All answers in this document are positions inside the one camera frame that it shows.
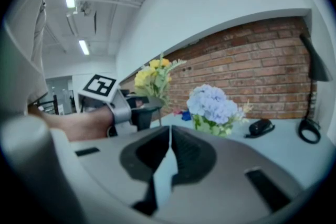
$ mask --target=blue hydrangea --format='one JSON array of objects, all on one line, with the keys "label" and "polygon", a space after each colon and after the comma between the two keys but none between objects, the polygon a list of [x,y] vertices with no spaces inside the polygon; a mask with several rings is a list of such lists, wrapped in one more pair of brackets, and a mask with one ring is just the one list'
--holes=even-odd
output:
[{"label": "blue hydrangea", "polygon": [[223,90],[206,84],[193,90],[187,106],[191,114],[204,116],[217,124],[227,123],[232,116],[244,116],[242,109],[228,100]]}]

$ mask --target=flower arrangement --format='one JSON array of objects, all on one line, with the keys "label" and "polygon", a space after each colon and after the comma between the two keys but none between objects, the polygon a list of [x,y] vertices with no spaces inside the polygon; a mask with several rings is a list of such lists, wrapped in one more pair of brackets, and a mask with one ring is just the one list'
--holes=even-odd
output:
[{"label": "flower arrangement", "polygon": [[143,66],[136,74],[134,80],[135,93],[139,96],[153,96],[160,98],[163,104],[169,102],[166,92],[170,86],[172,78],[170,72],[186,63],[183,60],[174,60],[169,62],[168,59],[163,58],[161,53],[159,60],[152,60],[149,66]]},{"label": "flower arrangement", "polygon": [[190,93],[187,106],[196,130],[223,137],[231,133],[234,122],[248,121],[245,113],[252,110],[249,102],[239,108],[223,90],[206,84]]}]

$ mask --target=white desk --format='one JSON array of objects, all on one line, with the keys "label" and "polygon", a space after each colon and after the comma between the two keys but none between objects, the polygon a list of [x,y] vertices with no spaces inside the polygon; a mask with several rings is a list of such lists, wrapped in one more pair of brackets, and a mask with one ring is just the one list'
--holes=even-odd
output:
[{"label": "white desk", "polygon": [[[192,121],[183,121],[181,115],[169,114],[162,117],[162,125],[176,125],[193,129]],[[244,138],[249,133],[248,123],[235,123],[232,134],[227,138],[242,142],[263,154],[288,173],[304,188],[308,188],[329,172],[336,156],[336,149],[330,140],[322,134],[318,144],[303,141],[297,133],[300,120],[271,120],[276,126],[274,131],[259,138]],[[154,121],[151,127],[159,126]]]}]

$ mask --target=black lamp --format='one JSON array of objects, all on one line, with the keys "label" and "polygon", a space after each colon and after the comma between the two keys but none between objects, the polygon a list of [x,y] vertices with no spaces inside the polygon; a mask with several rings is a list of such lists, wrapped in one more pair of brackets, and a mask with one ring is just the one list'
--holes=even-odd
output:
[{"label": "black lamp", "polygon": [[[309,112],[310,112],[310,107],[312,104],[312,92],[313,92],[313,81],[330,81],[332,78],[330,76],[330,73],[322,61],[321,57],[318,55],[316,50],[314,49],[314,46],[310,42],[310,40],[304,35],[300,35],[300,39],[306,49],[308,50],[309,56],[310,56],[310,66],[309,66],[309,73],[308,77],[310,78],[310,92],[309,92],[309,97],[308,97],[308,108],[307,108],[307,113],[304,119],[301,121],[299,125],[299,136],[301,137],[302,140],[306,141],[307,143],[310,144],[317,144],[320,139],[321,139],[321,134],[319,132],[320,125],[313,120],[309,119]],[[302,131],[303,130],[308,130],[313,132],[316,135],[316,140],[309,140],[307,139]]]}]

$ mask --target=blue object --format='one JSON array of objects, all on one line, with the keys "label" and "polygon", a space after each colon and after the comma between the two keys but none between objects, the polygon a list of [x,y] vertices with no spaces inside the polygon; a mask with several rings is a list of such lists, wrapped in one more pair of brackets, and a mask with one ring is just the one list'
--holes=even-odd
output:
[{"label": "blue object", "polygon": [[191,114],[190,114],[189,110],[182,111],[182,120],[183,121],[191,121]]}]

